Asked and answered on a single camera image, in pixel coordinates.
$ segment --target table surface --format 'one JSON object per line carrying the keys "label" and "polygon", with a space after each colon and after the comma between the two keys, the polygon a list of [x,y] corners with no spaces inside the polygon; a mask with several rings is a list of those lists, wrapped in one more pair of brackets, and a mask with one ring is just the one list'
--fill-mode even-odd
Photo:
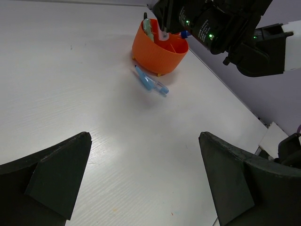
{"label": "table surface", "polygon": [[68,226],[211,226],[198,137],[255,153],[267,129],[188,52],[160,81],[135,76],[143,7],[0,3],[0,164],[79,132],[93,144]]}

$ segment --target blue pen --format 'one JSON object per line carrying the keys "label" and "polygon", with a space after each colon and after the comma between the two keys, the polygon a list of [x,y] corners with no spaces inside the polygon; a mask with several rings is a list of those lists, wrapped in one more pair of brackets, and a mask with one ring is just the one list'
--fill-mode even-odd
{"label": "blue pen", "polygon": [[163,85],[161,82],[149,77],[146,73],[144,73],[138,66],[135,65],[135,69],[139,74],[139,79],[146,87],[147,90],[156,90],[157,92],[166,95],[169,92],[169,89]]}
{"label": "blue pen", "polygon": [[148,78],[146,73],[144,73],[137,65],[135,65],[135,69],[138,72],[140,81],[147,90],[152,90],[153,88],[155,88],[155,84]]}

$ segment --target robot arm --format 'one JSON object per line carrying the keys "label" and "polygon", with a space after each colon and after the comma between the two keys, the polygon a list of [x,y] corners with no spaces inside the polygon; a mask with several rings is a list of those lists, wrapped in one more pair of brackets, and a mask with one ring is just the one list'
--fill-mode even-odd
{"label": "robot arm", "polygon": [[256,29],[271,2],[160,0],[153,13],[161,30],[187,30],[212,54],[228,52],[225,65],[233,63],[242,74],[261,77],[301,67],[300,22]]}

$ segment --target white panel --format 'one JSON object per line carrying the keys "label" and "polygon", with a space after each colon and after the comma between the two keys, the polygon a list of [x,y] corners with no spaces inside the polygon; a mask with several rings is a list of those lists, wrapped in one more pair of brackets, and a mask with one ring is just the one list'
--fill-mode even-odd
{"label": "white panel", "polygon": [[0,164],[93,139],[68,226],[211,226],[200,132],[253,153],[266,133],[191,52],[160,78],[166,98],[145,90],[131,47],[146,10],[0,2]]}
{"label": "white panel", "polygon": [[301,68],[301,20],[289,22],[282,26],[284,32],[293,32],[294,35],[286,38],[285,70]]}

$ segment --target orange cup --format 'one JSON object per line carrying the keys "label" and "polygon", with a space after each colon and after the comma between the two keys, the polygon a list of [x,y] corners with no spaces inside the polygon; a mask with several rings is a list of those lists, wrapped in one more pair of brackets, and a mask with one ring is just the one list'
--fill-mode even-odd
{"label": "orange cup", "polygon": [[132,51],[133,59],[145,69],[158,76],[172,72],[189,50],[185,39],[179,35],[169,34],[169,39],[160,41],[158,38],[158,22],[151,20],[154,42],[144,33],[143,21],[136,34]]}

